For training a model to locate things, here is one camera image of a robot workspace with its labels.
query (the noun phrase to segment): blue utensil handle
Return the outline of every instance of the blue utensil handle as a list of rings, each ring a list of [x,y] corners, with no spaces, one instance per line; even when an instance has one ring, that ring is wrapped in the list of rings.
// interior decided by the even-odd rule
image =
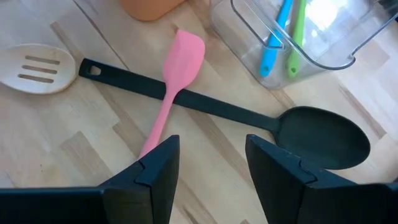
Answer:
[[[292,8],[293,0],[285,0],[282,7],[280,8],[280,12],[277,18],[278,25],[285,29],[287,18],[290,14],[290,9]],[[281,46],[281,42],[279,40],[282,39],[282,34],[279,31],[276,31],[275,34],[271,34],[268,40],[269,47],[278,48]],[[265,49],[260,66],[260,75],[263,77],[267,77],[271,70],[274,68],[274,64],[277,58],[278,49]]]

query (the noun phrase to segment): wood grain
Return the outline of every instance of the wood grain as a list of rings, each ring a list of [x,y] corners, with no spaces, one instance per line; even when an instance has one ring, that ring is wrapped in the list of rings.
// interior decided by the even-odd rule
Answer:
[[[48,44],[158,80],[177,29],[206,42],[190,90],[277,117],[316,106],[357,123],[372,151],[334,171],[358,183],[398,177],[398,25],[357,54],[349,69],[282,90],[263,88],[211,28],[209,0],[188,0],[154,22],[128,16],[118,0],[0,2],[0,50]],[[133,163],[160,101],[78,77],[65,91],[33,96],[0,85],[0,187],[97,185]],[[180,178],[171,223],[267,223],[252,186],[244,140],[264,130],[174,106],[163,139],[179,134]]]

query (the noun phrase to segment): black serving spoon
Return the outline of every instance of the black serving spoon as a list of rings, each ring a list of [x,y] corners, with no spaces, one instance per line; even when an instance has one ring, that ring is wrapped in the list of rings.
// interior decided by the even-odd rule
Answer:
[[[93,68],[99,74],[92,74]],[[81,63],[79,75],[159,100],[165,95],[164,82],[89,59]],[[324,169],[354,167],[370,153],[369,140],[356,124],[318,108],[292,108],[275,119],[189,90],[182,90],[174,103],[268,130],[278,146]]]

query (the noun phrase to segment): slot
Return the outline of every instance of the slot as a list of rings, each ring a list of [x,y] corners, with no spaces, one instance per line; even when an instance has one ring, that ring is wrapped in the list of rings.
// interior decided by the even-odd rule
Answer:
[[[54,74],[54,75],[58,73],[56,70],[47,69],[47,68],[39,68],[39,67],[35,67],[35,66],[30,66],[30,65],[23,65],[22,68],[27,69],[27,70],[36,71],[36,72],[44,72],[44,73]]]
[[[61,63],[60,61],[57,61],[57,60],[39,58],[39,57],[35,57],[35,56],[30,56],[30,55],[26,55],[25,59],[26,60],[32,60],[32,61],[35,61],[35,62],[49,63],[49,64],[52,64],[52,65],[59,65]]]
[[[36,82],[42,82],[42,83],[53,83],[54,82],[54,80],[49,79],[49,78],[34,77],[32,75],[26,75],[26,74],[19,74],[18,77],[24,78],[27,80],[36,81]]]

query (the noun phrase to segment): utensil holder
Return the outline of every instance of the utensil holder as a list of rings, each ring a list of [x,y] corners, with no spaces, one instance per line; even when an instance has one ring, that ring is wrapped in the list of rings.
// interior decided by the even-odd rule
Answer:
[[[388,7],[386,1],[307,0],[302,43],[291,35],[300,1],[294,1],[285,29],[275,20],[284,0],[211,0],[211,23],[255,78],[276,89],[354,64],[354,54],[398,16],[398,1],[389,0]],[[271,34],[280,46],[268,46]],[[264,77],[259,69],[266,49],[276,50],[277,58]],[[299,60],[294,77],[287,66],[292,54]]]

